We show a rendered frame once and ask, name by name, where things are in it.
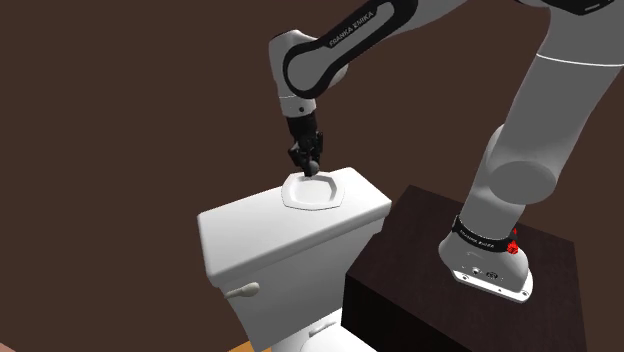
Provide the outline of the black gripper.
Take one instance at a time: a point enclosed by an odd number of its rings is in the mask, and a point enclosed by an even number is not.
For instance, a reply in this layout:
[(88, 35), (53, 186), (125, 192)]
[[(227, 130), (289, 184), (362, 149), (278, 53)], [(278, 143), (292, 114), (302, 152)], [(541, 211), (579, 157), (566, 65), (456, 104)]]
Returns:
[(286, 118), (290, 135), (293, 137), (293, 146), (288, 155), (294, 165), (303, 170), (303, 166), (316, 161), (320, 166), (320, 157), (323, 151), (323, 133), (318, 129), (316, 113), (305, 116)]

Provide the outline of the white octagonal plate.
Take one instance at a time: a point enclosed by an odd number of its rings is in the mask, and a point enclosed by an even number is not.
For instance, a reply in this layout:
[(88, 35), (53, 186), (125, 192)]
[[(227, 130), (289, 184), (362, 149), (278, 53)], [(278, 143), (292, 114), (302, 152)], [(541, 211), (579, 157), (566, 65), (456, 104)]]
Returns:
[(345, 186), (338, 176), (319, 172), (306, 177), (303, 172), (290, 174), (281, 186), (281, 198), (286, 207), (319, 211), (340, 207)]

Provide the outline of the white toilet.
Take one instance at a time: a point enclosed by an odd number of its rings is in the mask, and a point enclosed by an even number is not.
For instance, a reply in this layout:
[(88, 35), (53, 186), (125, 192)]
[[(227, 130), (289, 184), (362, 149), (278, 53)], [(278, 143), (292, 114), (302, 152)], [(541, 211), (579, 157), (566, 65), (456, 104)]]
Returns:
[(206, 275), (254, 352), (376, 352), (344, 327), (346, 273), (391, 200), (351, 167), (340, 207), (286, 207), (281, 186), (198, 215)]

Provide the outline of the dark robot stand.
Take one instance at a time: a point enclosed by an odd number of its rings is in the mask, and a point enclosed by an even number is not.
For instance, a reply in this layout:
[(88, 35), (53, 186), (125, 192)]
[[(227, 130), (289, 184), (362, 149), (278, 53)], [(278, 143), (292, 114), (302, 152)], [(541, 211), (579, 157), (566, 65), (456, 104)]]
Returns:
[(343, 327), (377, 352), (589, 352), (573, 243), (518, 225), (534, 290), (515, 303), (457, 282), (439, 258), (460, 208), (404, 191), (346, 274)]

